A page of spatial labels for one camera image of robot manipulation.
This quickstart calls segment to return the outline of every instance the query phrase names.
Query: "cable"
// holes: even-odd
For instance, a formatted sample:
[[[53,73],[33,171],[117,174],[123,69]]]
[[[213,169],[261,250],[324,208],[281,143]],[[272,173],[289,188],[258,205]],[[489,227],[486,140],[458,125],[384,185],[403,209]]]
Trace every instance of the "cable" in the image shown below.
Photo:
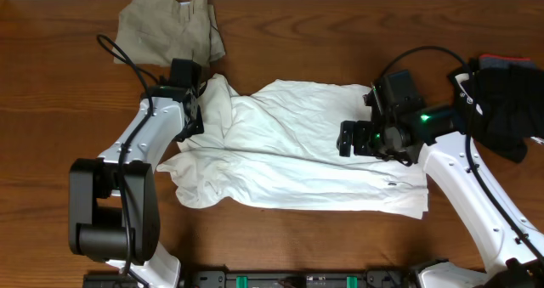
[[[122,58],[117,56],[113,51],[111,51],[108,47],[105,46],[105,44],[102,42],[102,39],[106,40],[113,48],[121,54]],[[136,66],[132,60],[125,54],[117,44],[115,44],[109,37],[98,34],[96,36],[96,40],[104,48],[108,53],[112,54],[116,58],[120,59],[123,63],[129,65],[132,67],[134,72],[136,73],[136,76],[138,76],[138,79],[142,83],[142,86],[144,87],[145,96],[148,100],[149,108],[147,109],[147,113],[144,116],[144,119],[139,122],[139,124],[134,128],[134,130],[128,135],[127,139],[124,143],[121,144],[121,151],[119,153],[119,162],[117,163],[118,169],[117,169],[117,185],[119,187],[119,193],[121,194],[121,204],[122,204],[122,214],[125,218],[125,228],[127,233],[127,258],[125,261],[125,268],[122,270],[122,275],[127,276],[128,272],[130,270],[130,264],[133,257],[133,245],[132,245],[132,228],[130,225],[130,217],[128,214],[128,202],[127,202],[127,191],[125,189],[127,181],[125,180],[125,172],[123,170],[123,164],[125,162],[125,158],[127,156],[127,153],[130,152],[130,143],[132,143],[134,137],[136,137],[136,134],[138,134],[138,131],[144,126],[144,124],[150,119],[150,117],[153,115],[153,99],[151,98],[149,89],[147,87],[147,83],[145,82],[144,77],[141,74],[141,71],[146,73],[148,76],[150,73],[147,73],[147,71],[142,70],[138,66]]]
[[[457,61],[459,61],[459,63],[461,63],[463,70],[468,74],[469,83],[472,83],[473,85],[476,85],[476,81],[474,80],[473,72],[471,71],[468,64],[458,54],[454,53],[453,51],[451,51],[451,50],[449,50],[447,48],[443,48],[443,47],[440,47],[440,46],[421,46],[421,47],[413,48],[411,50],[408,50],[408,51],[402,53],[397,58],[395,58],[393,61],[391,61],[391,63],[389,63],[383,69],[382,73],[380,74],[380,78],[384,77],[385,73],[388,72],[388,70],[395,63],[397,63],[398,61],[403,59],[405,56],[407,56],[409,54],[413,54],[413,53],[421,51],[421,50],[438,50],[438,51],[445,52],[445,53],[451,55]],[[470,138],[472,137],[473,120],[474,120],[474,116],[475,116],[475,113],[476,113],[476,105],[477,105],[476,97],[477,97],[476,96],[476,87],[474,87],[473,96],[472,96],[473,102],[472,102],[472,107],[471,107],[471,111],[470,111],[470,116],[469,116],[468,122],[467,122],[467,134],[465,136],[465,154],[467,155],[467,161],[468,161],[468,165],[470,167],[470,170],[474,174],[474,177],[476,178],[476,180],[478,181],[479,186],[482,188],[484,193],[487,195],[487,197],[489,198],[489,200],[491,201],[493,206],[496,208],[496,210],[501,214],[501,216],[507,221],[508,225],[510,225],[512,230],[516,233],[519,240],[522,241],[527,246],[527,248],[533,253],[533,255],[535,255],[536,259],[538,259],[538,261],[541,263],[541,265],[544,266],[544,257],[542,256],[542,254],[538,251],[538,249],[536,249],[536,247],[524,235],[524,233],[521,231],[521,229],[518,227],[518,225],[516,225],[516,223],[512,220],[510,215],[508,215],[508,213],[504,210],[504,208],[502,208],[501,203],[499,203],[499,201],[496,200],[495,196],[493,196],[490,189],[487,187],[484,180],[479,175],[478,168],[474,164],[474,160],[473,160],[472,153],[471,153],[471,148],[470,148]]]

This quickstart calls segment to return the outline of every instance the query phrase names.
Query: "white cloth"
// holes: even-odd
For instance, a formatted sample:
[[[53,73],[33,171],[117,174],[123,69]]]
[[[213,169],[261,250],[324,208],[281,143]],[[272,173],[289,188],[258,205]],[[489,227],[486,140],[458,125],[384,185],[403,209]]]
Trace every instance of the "white cloth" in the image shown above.
[[[421,218],[428,210],[418,166],[340,157],[340,123],[370,120],[370,89],[277,80],[240,96],[221,75],[199,98],[204,133],[157,170],[170,172],[179,201],[203,208],[242,204],[299,210],[382,211]]]

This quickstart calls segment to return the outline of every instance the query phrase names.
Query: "folded beige fabric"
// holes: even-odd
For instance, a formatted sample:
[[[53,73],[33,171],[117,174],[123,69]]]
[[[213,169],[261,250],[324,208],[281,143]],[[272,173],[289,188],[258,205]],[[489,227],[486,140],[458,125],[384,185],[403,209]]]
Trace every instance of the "folded beige fabric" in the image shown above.
[[[207,0],[133,0],[119,14],[116,44],[136,64],[170,66],[175,58],[209,66],[225,55]]]

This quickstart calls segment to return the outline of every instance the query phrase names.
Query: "black cable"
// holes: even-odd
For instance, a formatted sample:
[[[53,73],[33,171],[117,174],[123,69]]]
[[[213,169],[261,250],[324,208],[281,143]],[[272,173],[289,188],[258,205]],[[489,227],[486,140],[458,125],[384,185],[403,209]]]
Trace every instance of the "black cable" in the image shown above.
[[[474,77],[473,77],[473,72],[471,71],[468,64],[458,54],[454,53],[453,51],[451,51],[451,50],[449,50],[447,48],[443,48],[443,47],[440,47],[440,46],[421,46],[421,47],[413,48],[411,50],[408,50],[408,51],[402,53],[396,59],[394,59],[391,63],[389,63],[385,67],[385,69],[383,69],[382,73],[380,74],[380,78],[384,77],[385,73],[388,72],[388,70],[391,68],[391,66],[393,66],[395,63],[397,63],[398,61],[403,59],[405,56],[407,56],[409,54],[413,54],[413,53],[421,51],[421,50],[438,50],[438,51],[445,52],[445,53],[451,55],[457,61],[459,61],[459,63],[461,63],[463,70],[468,74],[469,83],[471,83],[473,85],[476,85],[476,82],[474,81]],[[473,97],[467,96],[467,98],[472,98],[472,101],[473,101],[470,116],[469,116],[468,122],[467,122],[467,134],[465,136],[465,153],[467,155],[467,161],[468,161],[468,165],[470,167],[470,170],[474,174],[474,177],[476,178],[476,180],[478,181],[479,186],[482,188],[484,193],[487,195],[487,197],[489,198],[489,200],[491,201],[493,206],[496,208],[496,210],[501,214],[501,216],[507,221],[508,225],[510,225],[511,229],[516,233],[519,240],[522,241],[527,246],[527,248],[533,253],[533,255],[535,255],[536,259],[538,259],[538,261],[541,263],[541,265],[544,266],[544,257],[542,256],[542,254],[530,242],[530,240],[527,238],[527,236],[524,235],[524,233],[521,231],[521,229],[518,227],[518,225],[516,225],[516,223],[512,220],[510,215],[508,215],[508,213],[504,210],[504,208],[502,208],[501,204],[496,200],[495,196],[493,196],[490,189],[487,187],[484,180],[479,175],[478,168],[474,164],[474,160],[473,160],[471,149],[470,149],[470,138],[472,137],[473,120],[474,120],[474,116],[475,116],[475,113],[476,113],[476,104],[477,104],[477,102],[476,102],[476,87],[474,87],[474,89],[473,89]]]
[[[108,39],[109,39],[108,42],[111,44],[111,46],[113,46],[115,43],[114,43],[113,41],[111,41],[109,37],[107,37],[107,36],[105,36],[105,35],[102,35],[102,34],[98,34],[98,36],[97,36],[98,42],[99,42],[100,46],[102,46],[102,48],[103,48],[105,51],[107,51],[109,54],[113,55],[114,57],[116,57],[116,59],[119,59],[121,62],[125,63],[126,65],[130,65],[126,59],[124,59],[123,57],[117,55],[117,54],[114,53],[109,47],[107,47],[106,45],[104,45],[104,44],[102,43],[102,41],[98,38],[99,36],[108,38]],[[114,48],[119,52],[119,54],[124,54],[124,53],[122,53],[122,51],[119,51],[119,49],[120,49],[119,46],[117,46],[117,47],[114,46]],[[147,70],[145,70],[145,69],[143,69],[143,68],[141,68],[141,67],[138,67],[138,66],[136,66],[136,68],[137,68],[139,71],[145,73],[145,74],[146,74],[148,77],[150,77],[151,79],[153,79],[153,81],[155,82],[155,84],[158,84],[158,83],[159,83],[159,80],[158,80],[152,73],[150,73],[150,72],[148,72]]]
[[[149,89],[147,87],[147,83],[145,82],[144,77],[140,73],[142,70],[136,66],[132,60],[125,54],[119,46],[117,46],[109,37],[98,34],[96,36],[96,40],[104,48],[108,53],[114,55],[116,58],[119,59],[119,57],[111,51],[108,47],[105,46],[105,44],[102,42],[102,39],[105,39],[113,48],[121,54],[121,56],[124,58],[122,61],[132,67],[134,72],[136,73],[136,76],[138,76],[138,79],[142,83],[142,86],[144,87],[145,96],[148,100],[149,108],[147,109],[147,113],[145,114],[144,119],[139,122],[139,124],[134,128],[134,130],[128,135],[127,139],[124,143],[121,144],[121,151],[119,153],[119,162],[117,163],[118,169],[117,169],[117,186],[119,187],[119,193],[121,194],[121,204],[122,204],[122,213],[123,217],[125,218],[125,228],[127,233],[127,258],[125,261],[125,268],[122,270],[122,275],[127,276],[129,270],[130,270],[130,264],[132,261],[133,256],[133,241],[132,241],[132,228],[130,226],[130,217],[128,213],[128,202],[127,202],[127,191],[125,189],[127,181],[125,180],[125,172],[123,170],[123,164],[125,162],[125,158],[127,156],[127,153],[130,152],[130,143],[132,143],[134,137],[136,137],[136,134],[138,134],[138,131],[144,126],[144,124],[150,119],[150,117],[153,115],[153,99],[150,96]]]

